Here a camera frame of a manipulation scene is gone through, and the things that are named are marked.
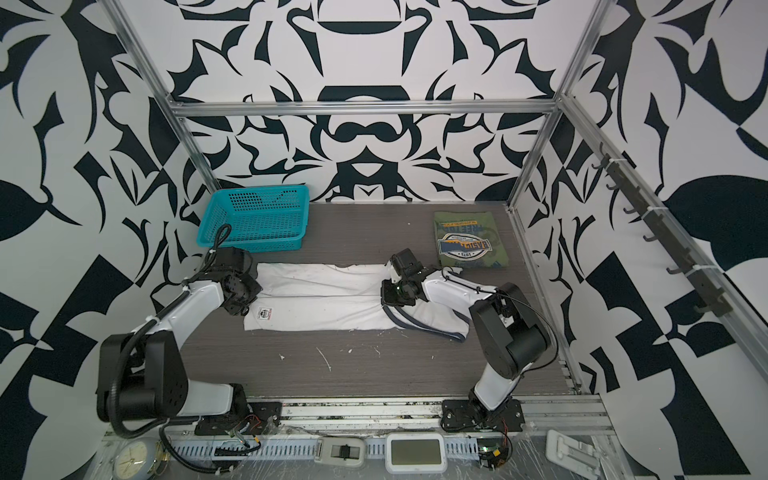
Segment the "teal plastic basket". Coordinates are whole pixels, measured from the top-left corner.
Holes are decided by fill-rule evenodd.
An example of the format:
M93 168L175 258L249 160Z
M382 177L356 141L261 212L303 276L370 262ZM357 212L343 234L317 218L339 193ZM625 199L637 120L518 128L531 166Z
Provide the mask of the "teal plastic basket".
M231 232L222 243L251 253L301 248L309 218L309 189L304 185L222 189L207 205L196 242L211 248L224 224Z

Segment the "small green circuit board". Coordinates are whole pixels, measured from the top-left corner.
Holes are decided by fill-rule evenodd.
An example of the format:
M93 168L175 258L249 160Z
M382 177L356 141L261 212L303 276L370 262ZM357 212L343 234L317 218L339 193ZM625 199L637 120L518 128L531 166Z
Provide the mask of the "small green circuit board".
M512 446L507 437L485 437L477 440L478 460L482 468L496 470L505 465Z

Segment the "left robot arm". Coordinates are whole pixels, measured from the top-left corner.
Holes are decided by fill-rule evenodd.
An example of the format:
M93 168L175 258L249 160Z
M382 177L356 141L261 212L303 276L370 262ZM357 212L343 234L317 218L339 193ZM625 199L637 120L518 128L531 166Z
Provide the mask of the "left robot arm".
M191 379L181 348L214 311L248 313L262 290L252 255L234 247L209 250L180 294L129 333L100 346L96 412L122 438L173 420L201 420L206 433L234 428L249 413L242 385Z

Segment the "white digital display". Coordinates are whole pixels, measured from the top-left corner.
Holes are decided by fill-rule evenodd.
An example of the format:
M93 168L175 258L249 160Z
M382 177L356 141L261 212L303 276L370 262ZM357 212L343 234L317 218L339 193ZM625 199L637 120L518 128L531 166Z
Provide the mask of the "white digital display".
M447 470L445 439L438 433L405 432L385 438L385 468L390 474L442 474Z

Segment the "white plastic stand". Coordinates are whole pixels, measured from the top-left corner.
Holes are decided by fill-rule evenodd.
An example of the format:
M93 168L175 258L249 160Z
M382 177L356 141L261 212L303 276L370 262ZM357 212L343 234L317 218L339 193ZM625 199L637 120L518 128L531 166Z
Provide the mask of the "white plastic stand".
M549 430L545 455L550 462L585 479L600 478L600 457L592 445L556 430Z

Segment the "white grey tank top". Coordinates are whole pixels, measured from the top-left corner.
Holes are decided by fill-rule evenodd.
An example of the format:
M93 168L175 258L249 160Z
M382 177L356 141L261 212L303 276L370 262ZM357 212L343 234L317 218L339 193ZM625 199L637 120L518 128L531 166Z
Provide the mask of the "white grey tank top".
M389 278L383 265L260 263L263 287L244 316L244 329L282 332L413 330L463 342L467 314L434 302L394 307L381 301Z

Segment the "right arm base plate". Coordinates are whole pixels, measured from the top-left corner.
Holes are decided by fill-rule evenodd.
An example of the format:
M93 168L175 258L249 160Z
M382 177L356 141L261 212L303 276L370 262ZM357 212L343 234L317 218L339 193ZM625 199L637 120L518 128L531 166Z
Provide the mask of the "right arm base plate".
M449 433L470 431L521 432L526 420L521 403L508 398L489 410L475 398L444 400L440 427Z

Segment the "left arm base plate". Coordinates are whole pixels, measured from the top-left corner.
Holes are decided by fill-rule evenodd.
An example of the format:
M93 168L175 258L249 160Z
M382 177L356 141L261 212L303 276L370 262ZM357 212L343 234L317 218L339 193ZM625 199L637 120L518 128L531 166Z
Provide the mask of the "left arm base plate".
M282 406L275 401L249 402L247 407L233 408L226 414L203 417L195 426L194 434L215 436L237 430L243 435L258 436L280 425Z

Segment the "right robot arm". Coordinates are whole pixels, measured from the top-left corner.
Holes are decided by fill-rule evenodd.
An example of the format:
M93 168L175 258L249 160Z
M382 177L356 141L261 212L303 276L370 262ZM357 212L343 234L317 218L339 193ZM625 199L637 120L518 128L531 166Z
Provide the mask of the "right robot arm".
M469 395L480 414L499 410L524 374L550 348L557 336L547 319L512 283L491 287L461 278L451 269L427 267L404 249L387 263L390 278L382 282L382 304L395 309L419 302L446 307L471 319L486 366Z

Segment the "grey wall hook rack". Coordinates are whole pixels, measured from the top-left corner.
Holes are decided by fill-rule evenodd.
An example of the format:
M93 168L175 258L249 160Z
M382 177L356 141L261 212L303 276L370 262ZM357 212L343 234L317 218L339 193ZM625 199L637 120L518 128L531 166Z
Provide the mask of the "grey wall hook rack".
M687 240L682 226L674 218L671 211L661 205L658 197L649 189L646 183L635 172L626 158L612 157L599 145L600 160L592 168L603 170L613 181L607 188L619 191L629 202L624 208L625 214L634 216L642 221L649 235L643 240L648 243L659 243L672 260L674 266L667 267L669 275L683 275L691 284L693 290L701 298L703 305L695 306L698 313L712 313L717 317L725 317L733 311L732 304L726 297L722 283L715 279L716 267L696 253L693 242Z

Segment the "analog clock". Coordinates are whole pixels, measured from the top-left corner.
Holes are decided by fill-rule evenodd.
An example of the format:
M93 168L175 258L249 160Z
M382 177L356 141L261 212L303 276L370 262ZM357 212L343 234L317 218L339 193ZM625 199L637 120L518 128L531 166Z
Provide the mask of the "analog clock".
M160 463L158 442L135 439L127 443L113 460L112 475L117 480L151 479Z

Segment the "green tank top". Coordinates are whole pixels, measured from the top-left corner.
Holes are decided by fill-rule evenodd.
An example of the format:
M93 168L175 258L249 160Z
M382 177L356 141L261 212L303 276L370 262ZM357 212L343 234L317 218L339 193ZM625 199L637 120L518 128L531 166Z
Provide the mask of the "green tank top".
M491 212L438 211L433 217L442 267L505 268L509 256Z

